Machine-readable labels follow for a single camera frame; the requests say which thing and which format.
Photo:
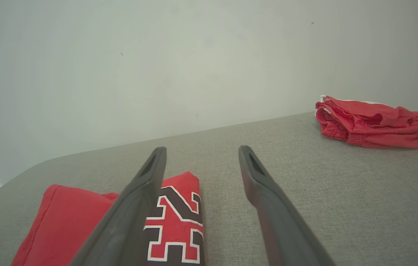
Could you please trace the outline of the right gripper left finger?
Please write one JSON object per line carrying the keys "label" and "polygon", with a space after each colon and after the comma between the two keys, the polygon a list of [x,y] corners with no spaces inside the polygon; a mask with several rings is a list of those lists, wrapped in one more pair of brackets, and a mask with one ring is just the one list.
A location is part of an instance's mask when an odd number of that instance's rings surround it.
{"label": "right gripper left finger", "polygon": [[81,246],[71,266],[141,263],[144,225],[160,196],[166,161],[166,148],[155,148]]}

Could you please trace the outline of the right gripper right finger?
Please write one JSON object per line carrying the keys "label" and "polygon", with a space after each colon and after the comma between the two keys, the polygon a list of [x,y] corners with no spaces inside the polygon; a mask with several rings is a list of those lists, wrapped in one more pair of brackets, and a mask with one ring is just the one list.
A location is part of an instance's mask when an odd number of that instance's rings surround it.
{"label": "right gripper right finger", "polygon": [[257,211],[270,266],[333,266],[334,261],[251,147],[238,158],[247,199]]}

